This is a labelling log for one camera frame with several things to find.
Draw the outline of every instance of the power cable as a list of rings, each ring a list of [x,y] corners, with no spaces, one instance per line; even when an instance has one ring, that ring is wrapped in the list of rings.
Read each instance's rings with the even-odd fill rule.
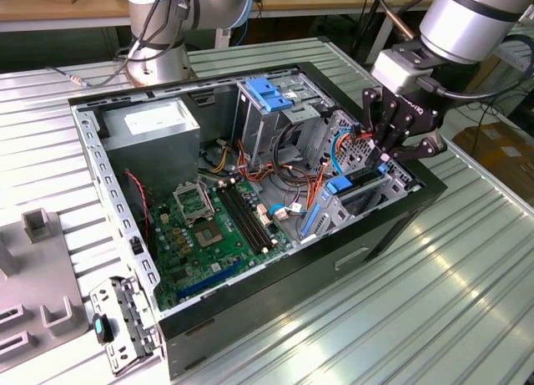
[[[507,93],[508,91],[515,89],[520,84],[530,79],[532,74],[534,73],[534,40],[532,40],[530,37],[524,34],[511,34],[507,36],[502,41],[502,43],[508,43],[510,41],[518,41],[518,42],[524,43],[531,50],[531,59],[528,64],[528,67],[526,68],[525,72],[523,72],[521,77],[515,82],[503,87],[502,89],[491,91],[489,93],[462,94],[462,93],[455,93],[455,92],[445,89],[443,86],[441,86],[439,83],[437,83],[434,79],[430,77],[420,76],[416,80],[416,83],[419,84],[424,90],[428,91],[429,93],[437,94],[437,95],[440,95],[441,97],[445,97],[447,99],[454,99],[458,101],[471,101],[472,102],[472,101],[480,101],[483,99],[492,99],[495,97],[499,97],[500,95],[503,95],[504,93]]]

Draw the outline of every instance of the metal bracket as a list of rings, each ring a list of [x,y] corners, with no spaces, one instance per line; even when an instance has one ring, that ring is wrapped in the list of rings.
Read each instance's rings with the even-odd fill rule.
[[[65,305],[65,315],[60,315],[58,312],[52,313],[46,306],[39,307],[43,327],[47,328],[53,337],[59,337],[64,333],[71,332],[83,320],[80,319],[78,309],[73,306],[68,296],[63,296],[63,303]]]
[[[109,323],[111,342],[105,344],[113,375],[118,376],[153,354],[161,346],[144,292],[135,278],[110,278],[90,292],[96,312],[93,322]]]
[[[24,212],[21,215],[23,229],[32,243],[44,241],[53,236],[53,228],[48,218],[47,211],[43,208]]]
[[[15,257],[13,257],[13,255],[9,252],[8,247],[3,242],[2,233],[0,233],[0,274],[2,274],[5,281],[10,276],[13,276],[17,273],[17,260],[15,260]]]
[[[37,343],[35,337],[28,331],[22,331],[17,335],[3,339],[0,341],[0,362],[22,352],[27,352],[29,349],[34,348]]]

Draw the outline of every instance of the metal work surface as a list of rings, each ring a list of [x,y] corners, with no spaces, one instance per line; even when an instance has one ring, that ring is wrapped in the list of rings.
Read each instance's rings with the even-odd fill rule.
[[[190,57],[201,77],[311,61],[358,103],[371,84],[336,48],[316,39]],[[98,82],[114,66],[69,70]],[[121,74],[106,89],[128,86]],[[65,102],[81,93],[47,71],[0,76],[0,225],[22,210],[59,213],[91,317],[89,291],[124,272]],[[454,149],[425,164],[448,190],[383,256],[177,382],[522,383],[534,371],[532,211],[482,179]],[[164,383],[165,368],[153,357],[113,378],[88,332],[1,374],[0,383]]]

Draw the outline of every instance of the gray plastic part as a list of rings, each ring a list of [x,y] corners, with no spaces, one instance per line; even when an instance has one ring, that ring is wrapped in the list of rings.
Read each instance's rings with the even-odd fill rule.
[[[0,278],[0,345],[20,338],[16,347],[0,346],[0,372],[88,330],[58,215],[35,210],[22,221],[0,227],[4,249],[19,267]]]
[[[0,274],[6,281],[10,276],[18,272],[18,263],[15,257],[9,252],[8,247],[3,242],[2,233],[0,233]]]
[[[53,236],[52,225],[47,211],[43,208],[24,212],[22,215],[23,228],[32,243],[44,241]]]
[[[29,319],[31,315],[22,304],[0,311],[0,332]]]
[[[23,331],[0,341],[0,362],[6,361],[21,353],[32,351],[37,341],[28,331]]]
[[[40,306],[43,327],[47,328],[54,337],[59,337],[64,333],[76,329],[83,317],[80,316],[78,309],[68,299],[63,297],[65,308],[61,312],[50,312],[46,306]]]

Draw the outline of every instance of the wire bundle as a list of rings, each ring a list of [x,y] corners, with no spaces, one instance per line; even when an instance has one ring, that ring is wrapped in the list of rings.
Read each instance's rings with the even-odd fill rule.
[[[137,179],[135,177],[134,174],[132,174],[131,172],[124,172],[131,180],[133,180],[133,182],[135,183],[135,185],[137,186],[137,188],[139,189],[139,193],[141,194],[141,199],[143,199],[143,213],[144,213],[144,225],[146,227],[146,234],[147,234],[147,239],[149,238],[149,207],[147,205],[147,198],[146,196],[144,195],[144,186],[141,185],[141,182],[139,182],[139,179]]]
[[[228,147],[224,147],[223,149],[223,158],[221,158],[219,165],[217,165],[215,168],[211,170],[212,174],[218,174],[221,170],[224,169],[226,166],[226,155],[228,154],[228,151],[230,149]]]

